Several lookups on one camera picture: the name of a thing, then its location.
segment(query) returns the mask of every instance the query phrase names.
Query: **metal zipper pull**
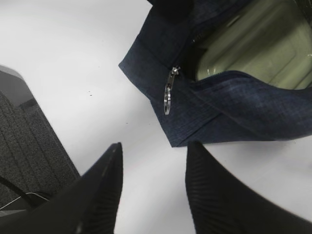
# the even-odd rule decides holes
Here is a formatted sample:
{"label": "metal zipper pull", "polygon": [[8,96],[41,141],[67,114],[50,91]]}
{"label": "metal zipper pull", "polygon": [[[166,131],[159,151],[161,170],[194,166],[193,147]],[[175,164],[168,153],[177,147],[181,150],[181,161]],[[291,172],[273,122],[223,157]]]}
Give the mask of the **metal zipper pull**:
{"label": "metal zipper pull", "polygon": [[173,67],[169,73],[168,82],[165,87],[164,110],[165,115],[170,113],[171,108],[171,91],[174,85],[175,77],[179,75],[180,67]]}

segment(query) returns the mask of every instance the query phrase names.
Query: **metal ring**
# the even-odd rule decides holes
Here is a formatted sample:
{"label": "metal ring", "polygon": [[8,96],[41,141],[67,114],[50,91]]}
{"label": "metal ring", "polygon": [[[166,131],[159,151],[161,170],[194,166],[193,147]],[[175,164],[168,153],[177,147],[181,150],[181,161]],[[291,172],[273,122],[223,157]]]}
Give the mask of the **metal ring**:
{"label": "metal ring", "polygon": [[171,108],[171,85],[167,84],[165,88],[165,98],[164,98],[164,110],[165,115],[170,113]]}

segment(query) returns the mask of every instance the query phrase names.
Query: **zipper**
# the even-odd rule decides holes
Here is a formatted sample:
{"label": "zipper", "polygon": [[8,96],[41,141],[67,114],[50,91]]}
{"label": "zipper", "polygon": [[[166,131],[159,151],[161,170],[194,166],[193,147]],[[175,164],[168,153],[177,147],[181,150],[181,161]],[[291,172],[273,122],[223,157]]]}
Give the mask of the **zipper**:
{"label": "zipper", "polygon": [[165,87],[165,96],[164,96],[165,115],[169,115],[169,113],[170,113],[171,91],[172,91],[172,87],[173,87],[173,82],[174,82],[174,79],[179,76],[179,70],[181,70],[181,67],[179,64],[184,59],[186,52],[188,51],[188,49],[191,46],[193,46],[198,41],[202,40],[207,35],[207,30],[209,28],[211,28],[213,31],[219,25],[220,25],[219,17],[216,17],[214,19],[208,19],[208,20],[202,22],[201,24],[199,24],[197,27],[195,27],[193,29],[193,32],[190,33],[190,35],[186,39],[186,42],[184,43],[183,48],[180,50],[181,51],[180,54],[177,56],[177,58],[175,59],[175,61],[172,64],[172,69],[169,73],[168,82],[167,82],[166,87]]}
{"label": "zipper", "polygon": [[170,113],[171,108],[171,91],[173,88],[173,84],[175,81],[176,76],[179,75],[180,67],[173,67],[172,70],[169,73],[168,81],[165,87],[165,97],[164,97],[164,111],[165,115],[168,115]]}
{"label": "zipper", "polygon": [[[186,54],[187,49],[190,48],[192,45],[194,45],[199,40],[201,40],[206,35],[205,32],[206,32],[206,30],[204,28],[199,33],[194,34],[194,36],[193,36],[193,34],[191,34],[189,39],[187,39],[187,42],[184,44],[184,46],[181,50],[182,52],[177,57],[175,64],[179,64],[184,59],[184,55]],[[164,95],[164,112],[165,112],[166,116],[169,115],[169,113],[170,113],[171,91],[173,89],[173,84],[174,84],[175,78],[179,76],[179,70],[181,70],[181,67],[179,65],[173,66],[169,75],[168,75],[168,81],[167,81],[167,84],[165,86],[165,95]]]}

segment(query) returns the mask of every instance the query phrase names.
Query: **white surface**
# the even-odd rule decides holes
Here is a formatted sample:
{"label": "white surface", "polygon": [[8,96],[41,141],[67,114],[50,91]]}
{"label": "white surface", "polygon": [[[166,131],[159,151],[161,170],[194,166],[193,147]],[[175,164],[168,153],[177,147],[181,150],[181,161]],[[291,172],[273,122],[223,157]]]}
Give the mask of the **white surface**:
{"label": "white surface", "polygon": [[[116,234],[191,234],[186,149],[170,147],[117,66],[149,9],[145,0],[2,0],[0,64],[27,82],[81,174],[122,142]],[[257,192],[312,220],[311,139],[207,147]]]}

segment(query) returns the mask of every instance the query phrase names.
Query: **gray carpet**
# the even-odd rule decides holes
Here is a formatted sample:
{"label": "gray carpet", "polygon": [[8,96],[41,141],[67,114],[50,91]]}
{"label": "gray carpet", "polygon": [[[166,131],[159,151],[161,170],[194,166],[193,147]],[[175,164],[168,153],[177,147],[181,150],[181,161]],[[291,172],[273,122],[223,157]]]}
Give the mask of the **gray carpet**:
{"label": "gray carpet", "polygon": [[[0,93],[0,176],[25,192],[50,195],[79,178],[34,99],[14,107]],[[0,207],[17,197],[0,185]]]}

